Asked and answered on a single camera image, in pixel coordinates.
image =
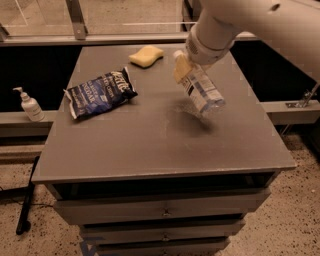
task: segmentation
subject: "glass window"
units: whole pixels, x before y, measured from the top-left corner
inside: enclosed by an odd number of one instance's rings
[[[173,33],[182,29],[183,0],[80,0],[88,33]]]
[[[65,0],[1,0],[0,23],[10,36],[73,35]]]

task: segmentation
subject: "snack bag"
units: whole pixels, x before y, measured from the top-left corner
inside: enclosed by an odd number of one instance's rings
[[[127,68],[65,90],[74,119],[105,113],[137,96]]]

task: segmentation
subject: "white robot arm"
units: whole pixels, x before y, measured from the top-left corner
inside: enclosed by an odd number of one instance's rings
[[[186,42],[191,60],[213,64],[229,51],[240,32],[248,31],[320,82],[319,9],[294,0],[200,2],[203,10]]]

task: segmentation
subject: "plastic bottle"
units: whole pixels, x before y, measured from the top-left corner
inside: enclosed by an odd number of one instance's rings
[[[33,122],[41,121],[44,118],[44,113],[38,102],[34,98],[31,98],[27,93],[23,92],[22,87],[13,88],[13,90],[20,92],[20,97],[22,99],[21,107],[30,120]]]
[[[174,78],[182,84],[201,114],[225,105],[224,98],[200,65],[190,61],[181,50],[173,56],[176,61]]]

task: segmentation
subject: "soap dispenser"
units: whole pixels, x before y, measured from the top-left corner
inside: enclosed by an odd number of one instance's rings
[[[33,122],[41,121],[44,118],[44,113],[38,102],[24,92],[22,87],[13,88],[13,90],[20,92],[20,97],[22,99],[21,107],[26,112],[30,120]]]

